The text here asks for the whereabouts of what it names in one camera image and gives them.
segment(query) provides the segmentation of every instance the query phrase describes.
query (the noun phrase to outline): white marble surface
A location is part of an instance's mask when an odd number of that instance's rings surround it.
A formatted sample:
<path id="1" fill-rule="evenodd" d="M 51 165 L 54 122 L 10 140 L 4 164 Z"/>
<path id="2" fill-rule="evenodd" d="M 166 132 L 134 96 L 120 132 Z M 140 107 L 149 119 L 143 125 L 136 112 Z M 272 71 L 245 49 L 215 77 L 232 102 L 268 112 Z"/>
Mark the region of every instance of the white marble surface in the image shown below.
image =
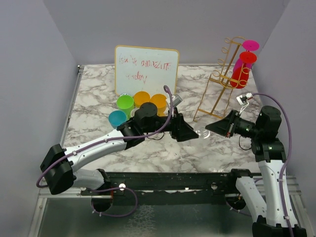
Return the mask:
<path id="1" fill-rule="evenodd" d="M 207 79 L 214 69 L 218 67 L 179 66 L 176 92 L 183 102 L 178 110 L 192 127 L 218 120 L 198 112 L 198 123 L 193 122 Z M 221 89 L 221 85 L 210 82 L 201 108 L 210 111 Z M 257 91 L 252 75 L 245 88 L 234 90 L 228 112 L 230 109 L 240 109 L 236 96 L 246 91 Z M 79 145 L 110 132 L 112 127 L 108 115 L 117 109 L 117 97 L 114 92 L 113 65 L 85 66 L 64 147 Z M 224 110 L 228 92 L 222 98 L 217 106 L 218 111 Z M 252 100 L 242 118 L 255 121 L 259 103 L 259 98 Z M 228 139 L 212 133 L 206 139 L 177 143 L 166 134 L 160 141 L 146 140 L 127 151 L 100 158 L 84 168 L 126 172 L 229 172 L 232 168 L 248 168 L 252 172 L 259 172 L 254 155 L 238 146 L 238 138 L 236 135 Z M 248 148 L 250 140 L 241 138 L 241 145 Z"/>

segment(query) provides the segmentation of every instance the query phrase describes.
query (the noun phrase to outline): teal cup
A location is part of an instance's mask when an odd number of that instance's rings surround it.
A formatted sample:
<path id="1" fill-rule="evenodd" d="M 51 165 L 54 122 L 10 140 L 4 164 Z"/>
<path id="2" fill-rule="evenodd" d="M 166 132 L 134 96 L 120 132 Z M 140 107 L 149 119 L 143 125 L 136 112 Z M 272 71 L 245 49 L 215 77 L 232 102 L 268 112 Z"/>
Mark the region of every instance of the teal cup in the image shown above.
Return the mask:
<path id="1" fill-rule="evenodd" d="M 120 126 L 126 119 L 126 114 L 121 110 L 115 110 L 109 115 L 109 122 L 113 128 Z"/>

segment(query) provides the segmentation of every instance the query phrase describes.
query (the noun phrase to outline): bolt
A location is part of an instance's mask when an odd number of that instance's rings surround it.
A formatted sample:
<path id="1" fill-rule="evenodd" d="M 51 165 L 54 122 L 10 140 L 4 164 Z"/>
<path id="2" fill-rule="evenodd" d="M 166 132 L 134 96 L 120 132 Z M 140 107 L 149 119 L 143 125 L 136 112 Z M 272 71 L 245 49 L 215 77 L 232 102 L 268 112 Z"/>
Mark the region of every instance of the bolt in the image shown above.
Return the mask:
<path id="1" fill-rule="evenodd" d="M 217 184 L 212 183 L 212 184 L 211 184 L 211 188 L 212 188 L 212 190 L 216 190 L 216 189 L 217 189 Z"/>
<path id="2" fill-rule="evenodd" d="M 123 183 L 121 183 L 118 187 L 119 187 L 119 188 L 126 188 L 126 185 L 123 184 Z"/>

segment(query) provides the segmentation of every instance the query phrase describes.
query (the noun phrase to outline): green cup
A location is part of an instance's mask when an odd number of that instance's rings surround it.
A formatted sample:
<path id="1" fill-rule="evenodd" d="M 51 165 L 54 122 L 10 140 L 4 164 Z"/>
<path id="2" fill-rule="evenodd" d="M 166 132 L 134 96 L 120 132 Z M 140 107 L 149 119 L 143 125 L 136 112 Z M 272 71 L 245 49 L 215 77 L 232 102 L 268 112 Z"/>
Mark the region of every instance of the green cup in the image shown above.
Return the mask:
<path id="1" fill-rule="evenodd" d="M 134 109 L 134 99 L 129 95 L 122 95 L 117 100 L 118 109 L 126 114 L 127 119 L 130 118 L 130 112 Z"/>

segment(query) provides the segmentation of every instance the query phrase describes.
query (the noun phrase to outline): orange cup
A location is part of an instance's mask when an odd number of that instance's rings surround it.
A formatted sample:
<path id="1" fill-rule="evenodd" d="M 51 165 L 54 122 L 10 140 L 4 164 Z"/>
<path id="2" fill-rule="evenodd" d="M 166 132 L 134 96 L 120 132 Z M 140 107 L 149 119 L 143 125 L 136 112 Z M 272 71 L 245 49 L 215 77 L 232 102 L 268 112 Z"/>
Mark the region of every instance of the orange cup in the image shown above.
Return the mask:
<path id="1" fill-rule="evenodd" d="M 150 95 L 145 91 L 139 91 L 134 95 L 134 104 L 136 108 L 141 107 L 142 104 L 150 102 Z"/>
<path id="2" fill-rule="evenodd" d="M 167 108 L 167 97 L 165 97 L 163 94 L 156 94 L 152 96 L 150 99 L 150 102 L 155 104 L 157 106 L 157 115 L 158 116 L 164 116 L 164 111 Z"/>

